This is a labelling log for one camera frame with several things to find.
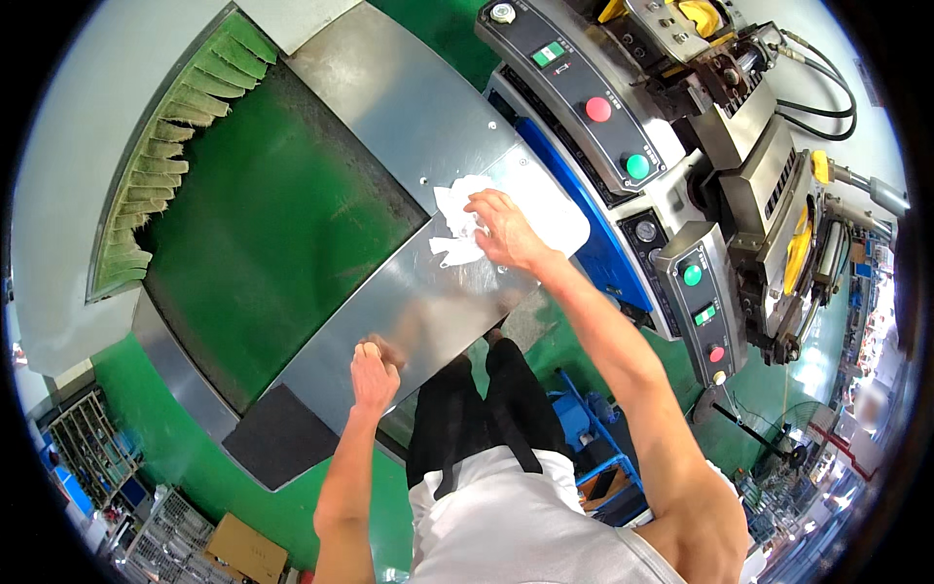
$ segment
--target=machine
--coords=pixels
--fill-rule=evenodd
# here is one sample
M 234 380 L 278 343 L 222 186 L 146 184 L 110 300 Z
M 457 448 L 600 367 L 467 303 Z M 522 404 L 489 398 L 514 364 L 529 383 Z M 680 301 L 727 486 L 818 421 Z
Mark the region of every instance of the machine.
M 766 77 L 804 59 L 773 22 L 731 2 L 516 0 L 483 6 L 475 30 L 502 57 L 488 100 L 591 222 L 581 265 L 637 325 L 683 338 L 705 387 L 747 342 L 766 364 L 797 360 L 850 221 L 891 235 L 826 196 L 826 154 L 795 148 L 789 122 L 813 129 L 776 113 Z M 892 191 L 877 181 L 872 199 L 903 208 Z

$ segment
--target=white cloth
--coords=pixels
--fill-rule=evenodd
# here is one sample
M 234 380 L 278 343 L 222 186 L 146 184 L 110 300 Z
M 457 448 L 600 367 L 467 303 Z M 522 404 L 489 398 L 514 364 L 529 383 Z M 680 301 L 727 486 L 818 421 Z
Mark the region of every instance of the white cloth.
M 432 254 L 447 252 L 441 267 L 469 264 L 483 258 L 483 250 L 476 245 L 474 233 L 477 229 L 485 228 L 479 224 L 480 218 L 476 213 L 465 213 L 463 209 L 470 203 L 470 195 L 495 187 L 492 178 L 478 175 L 458 178 L 450 189 L 434 187 L 434 201 L 445 216 L 447 228 L 453 235 L 428 240 Z M 523 191 L 508 194 L 529 220 L 532 230 L 551 249 L 558 249 L 565 256 L 571 257 L 587 241 L 587 218 L 567 197 Z
M 455 464 L 455 490 L 439 501 L 432 494 L 441 471 L 412 488 L 410 584 L 684 583 L 635 532 L 584 515 L 570 460 L 533 452 L 541 475 L 523 473 L 498 446 Z

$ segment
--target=green floor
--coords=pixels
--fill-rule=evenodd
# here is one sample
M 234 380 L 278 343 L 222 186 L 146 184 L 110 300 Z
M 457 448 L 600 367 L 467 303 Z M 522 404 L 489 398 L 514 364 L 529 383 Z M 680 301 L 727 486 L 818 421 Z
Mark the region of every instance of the green floor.
M 416 0 L 373 4 L 477 89 L 486 84 L 498 60 L 474 37 L 480 0 L 445 0 L 431 10 Z M 232 103 L 229 118 L 187 145 L 191 171 L 144 242 L 155 251 L 147 286 L 163 299 L 166 317 L 187 339 L 199 365 L 240 409 L 422 221 L 381 200 L 378 180 L 366 179 L 365 173 L 361 179 L 354 170 L 358 166 L 344 164 L 343 173 L 330 170 L 341 165 L 324 158 L 321 144 L 326 138 L 308 129 L 320 127 L 320 121 L 308 120 L 307 110 L 292 99 L 288 76 L 276 79 L 271 73 L 268 82 Z M 342 212 L 348 207 L 352 213 Z M 334 245 L 336 241 L 348 243 Z M 803 351 L 793 367 L 766 367 L 753 349 L 750 363 L 728 383 L 743 406 L 774 421 L 801 401 L 826 401 L 842 345 L 846 296 L 841 291 L 819 317 L 813 350 Z M 517 335 L 534 330 L 537 340 L 530 343 L 527 359 L 546 386 L 554 382 L 554 368 L 561 366 L 582 389 L 600 389 L 602 381 L 563 315 L 547 296 L 539 300 L 531 317 L 507 323 L 506 332 L 510 326 Z M 701 388 L 693 380 L 683 343 L 646 336 L 686 411 Z M 481 363 L 482 353 L 482 344 L 470 350 L 475 363 Z M 282 491 L 268 493 L 195 425 L 135 338 L 127 337 L 92 360 L 111 416 L 143 449 L 146 478 L 178 485 L 215 520 L 232 511 L 288 549 L 299 567 L 314 565 L 318 540 L 312 514 L 326 463 Z M 476 377 L 482 385 L 482 371 Z M 758 429 L 768 428 L 763 423 Z M 725 420 L 712 420 L 695 433 L 705 454 L 728 473 L 747 468 L 756 457 L 757 444 Z M 377 453 L 371 520 L 377 573 L 408 568 L 410 522 L 404 471 Z

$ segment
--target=man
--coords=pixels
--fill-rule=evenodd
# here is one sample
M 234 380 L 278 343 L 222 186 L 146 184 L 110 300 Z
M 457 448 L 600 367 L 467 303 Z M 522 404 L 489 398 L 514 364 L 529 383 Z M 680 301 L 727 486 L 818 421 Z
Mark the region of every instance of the man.
M 564 310 L 629 422 L 655 516 L 635 530 L 584 515 L 563 433 L 522 355 L 498 330 L 480 399 L 459 357 L 422 388 L 406 472 L 415 526 L 413 584 L 424 582 L 711 582 L 735 584 L 743 510 L 708 466 L 658 357 L 642 335 L 533 232 L 502 193 L 471 195 L 496 264 L 531 272 Z M 367 540 L 375 428 L 399 388 L 374 343 L 350 365 L 357 403 L 315 511 L 316 581 L 373 582 Z

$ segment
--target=black rubber mat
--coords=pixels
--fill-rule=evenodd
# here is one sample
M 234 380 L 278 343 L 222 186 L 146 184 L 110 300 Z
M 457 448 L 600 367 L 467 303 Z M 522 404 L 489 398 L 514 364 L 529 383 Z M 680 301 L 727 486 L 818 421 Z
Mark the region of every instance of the black rubber mat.
M 275 491 L 331 457 L 338 437 L 286 387 L 269 390 L 223 446 L 256 480 Z

